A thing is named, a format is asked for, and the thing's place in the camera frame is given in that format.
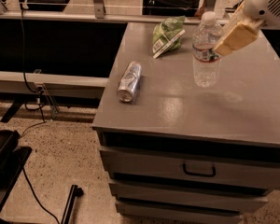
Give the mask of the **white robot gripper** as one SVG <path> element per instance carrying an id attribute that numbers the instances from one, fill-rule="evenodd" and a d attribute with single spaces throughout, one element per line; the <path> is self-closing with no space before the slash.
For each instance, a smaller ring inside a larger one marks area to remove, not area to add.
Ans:
<path id="1" fill-rule="evenodd" d="M 244 14 L 254 20 L 244 19 Z M 214 45 L 213 51 L 227 56 L 250 45 L 258 39 L 260 27 L 265 22 L 280 26 L 280 0 L 245 0 L 224 25 L 224 35 Z"/>

